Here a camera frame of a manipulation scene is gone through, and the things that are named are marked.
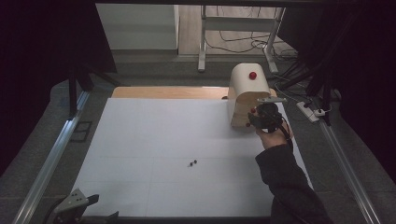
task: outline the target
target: person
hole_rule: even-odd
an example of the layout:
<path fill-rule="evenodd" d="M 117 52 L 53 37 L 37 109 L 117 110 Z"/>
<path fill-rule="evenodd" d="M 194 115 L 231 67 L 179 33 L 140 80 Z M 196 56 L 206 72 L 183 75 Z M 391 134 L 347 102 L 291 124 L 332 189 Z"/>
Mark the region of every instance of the person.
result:
<path fill-rule="evenodd" d="M 290 130 L 283 122 L 285 130 Z M 256 157 L 262 181 L 274 194 L 271 223 L 333 223 L 318 195 L 309 187 L 305 173 L 297 165 L 285 135 L 277 129 L 266 133 L 256 129 L 264 151 Z"/>

